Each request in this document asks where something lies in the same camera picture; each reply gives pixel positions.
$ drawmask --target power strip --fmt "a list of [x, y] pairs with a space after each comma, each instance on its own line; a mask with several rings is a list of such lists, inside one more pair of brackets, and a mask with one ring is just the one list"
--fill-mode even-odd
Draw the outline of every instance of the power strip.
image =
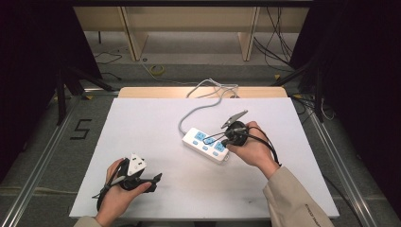
[[221, 164], [228, 159], [228, 149], [221, 144], [221, 141], [213, 137], [206, 139], [203, 143], [203, 139], [208, 136], [205, 132], [192, 128], [183, 137], [183, 143], [210, 160]]

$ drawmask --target gray carpet floor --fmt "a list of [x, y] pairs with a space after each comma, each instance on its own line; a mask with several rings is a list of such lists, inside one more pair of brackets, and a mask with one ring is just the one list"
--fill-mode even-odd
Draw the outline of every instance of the gray carpet floor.
[[[154, 53], [148, 51], [145, 55], [147, 54], [150, 58], [151, 54]], [[103, 75], [103, 81], [114, 88], [126, 86], [194, 86], [194, 83], [199, 83], [203, 79], [209, 78], [220, 83], [236, 83], [240, 86], [269, 86], [275, 81], [274, 75], [280, 74], [284, 77], [288, 74], [288, 72], [282, 72], [261, 64], [226, 65], [162, 62], [166, 72], [161, 77], [153, 78], [145, 70], [142, 63], [147, 67], [154, 64], [151, 60], [135, 63], [124, 63], [122, 61], [122, 63], [100, 64], [99, 69], [102, 73], [112, 73], [122, 78], [118, 80], [110, 74]], [[289, 69], [282, 65], [277, 67]], [[85, 88], [97, 88], [88, 81], [82, 81], [81, 83]], [[284, 86], [289, 95], [298, 91], [298, 83], [299, 79], [295, 79]], [[75, 197], [115, 97], [116, 94], [105, 92], [91, 93], [90, 98], [71, 97], [74, 100], [78, 100], [78, 105], [72, 112], [71, 119], [39, 181], [38, 188], [21, 216], [18, 226], [67, 227], [74, 225], [76, 221], [68, 217], [69, 212], [74, 204]], [[72, 103], [72, 99], [67, 99], [67, 105]], [[304, 108], [298, 102], [294, 102], [294, 107], [299, 113]], [[3, 218], [7, 213], [18, 196], [19, 190], [24, 186], [30, 172], [40, 159], [53, 131], [56, 129], [57, 117], [57, 101], [53, 99], [37, 125], [35, 133], [32, 134], [27, 142], [26, 151], [20, 154], [9, 175], [0, 184], [0, 218]], [[346, 196], [339, 175], [327, 155], [327, 151], [316, 132], [310, 116], [308, 113], [303, 113], [299, 115], [299, 118], [303, 122], [306, 137], [322, 173]], [[89, 129], [89, 132], [84, 140], [71, 140], [71, 137], [83, 135], [82, 131], [75, 131], [80, 119], [91, 119], [91, 121], [81, 124], [83, 128]], [[352, 177], [364, 200], [367, 201], [378, 226], [401, 226], [400, 219], [375, 184], [363, 162], [358, 159], [357, 152], [353, 148], [340, 121], [337, 118], [326, 119], [324, 125], [338, 148], [341, 158], [350, 169]], [[330, 183], [327, 186], [340, 211], [340, 217], [333, 219], [335, 226], [358, 226], [355, 215], [337, 190]], [[121, 226], [126, 223], [126, 221], [119, 220], [114, 226]], [[193, 226], [193, 223], [147, 222], [145, 226], [186, 227]], [[217, 226], [270, 226], [270, 223], [268, 221], [222, 221], [218, 222]]]

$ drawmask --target floor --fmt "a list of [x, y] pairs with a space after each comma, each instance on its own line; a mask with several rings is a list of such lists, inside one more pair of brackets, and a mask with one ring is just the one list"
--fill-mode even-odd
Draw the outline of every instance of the floor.
[[[101, 44], [97, 32], [86, 32], [86, 36], [97, 56], [103, 80], [115, 88], [187, 86], [209, 78], [242, 86], [269, 86], [277, 76], [288, 74], [283, 69], [290, 70], [274, 60], [268, 60], [274, 68], [268, 67], [265, 56], [254, 47], [251, 60], [243, 61], [234, 33], [151, 33], [140, 61], [132, 61], [122, 33], [101, 32]], [[257, 34], [257, 39], [263, 44], [269, 37], [270, 34]], [[293, 48], [297, 34], [285, 34], [285, 38], [288, 46]], [[285, 57], [277, 39], [270, 44], [270, 49]], [[144, 66], [151, 65], [162, 65], [166, 71], [158, 78], [152, 77], [144, 70]], [[20, 210], [17, 212], [18, 226], [73, 226], [76, 222], [69, 218], [69, 211], [108, 110], [117, 96], [117, 92], [105, 93], [87, 81], [82, 84], [87, 93], [85, 96], [67, 96], [69, 115], [61, 126], [56, 126], [57, 99], [49, 101], [37, 130], [26, 143], [26, 151], [21, 153], [0, 184], [1, 219], [14, 205]], [[298, 79], [295, 79], [284, 86], [288, 94], [297, 92], [297, 84]], [[333, 183], [327, 182], [327, 186], [340, 211], [340, 217], [333, 219], [333, 223], [336, 226], [359, 226], [358, 216], [364, 226], [401, 226], [400, 219], [358, 159], [340, 121], [336, 117], [330, 119], [332, 113], [327, 113], [321, 124], [311, 111], [301, 113], [304, 106], [300, 103], [294, 101], [294, 107], [300, 113], [300, 121], [323, 175]], [[82, 119], [90, 119], [80, 124], [81, 128], [90, 130], [85, 139], [74, 140], [72, 137], [82, 136], [81, 131], [75, 131]], [[25, 202], [16, 203], [23, 201], [23, 192], [30, 184], [34, 185], [30, 197]], [[341, 194], [353, 204], [353, 208], [347, 205]], [[126, 223], [119, 220], [114, 226]], [[194, 226], [194, 223], [145, 222], [144, 225], [186, 227]], [[267, 220], [219, 221], [217, 226], [270, 226], [270, 223]]]

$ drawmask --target gray jacket sleeve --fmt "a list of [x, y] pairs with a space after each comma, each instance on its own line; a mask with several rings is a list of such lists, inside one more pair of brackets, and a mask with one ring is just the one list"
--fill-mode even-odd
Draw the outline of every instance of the gray jacket sleeve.
[[272, 226], [333, 226], [322, 208], [286, 168], [279, 168], [263, 189]]
[[84, 216], [77, 221], [74, 227], [101, 227], [101, 225], [94, 218]]

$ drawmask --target table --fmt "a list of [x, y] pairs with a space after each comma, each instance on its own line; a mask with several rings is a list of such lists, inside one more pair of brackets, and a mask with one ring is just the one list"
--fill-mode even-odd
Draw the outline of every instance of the table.
[[[236, 155], [218, 165], [185, 147], [176, 126], [188, 110], [215, 102], [211, 98], [180, 98], [192, 88], [124, 88], [113, 101], [92, 161], [70, 217], [94, 216], [91, 197], [104, 184], [105, 169], [121, 156], [137, 152], [147, 163], [143, 177], [163, 173], [154, 193], [143, 194], [121, 218], [135, 220], [258, 220], [270, 217], [262, 188], [267, 180]], [[199, 92], [214, 91], [201, 87]], [[257, 120], [266, 129], [281, 162], [298, 177], [330, 218], [339, 215], [307, 143], [290, 98], [283, 88], [243, 87], [213, 108], [188, 117], [190, 126], [211, 134], [232, 114], [247, 108], [241, 120]]]

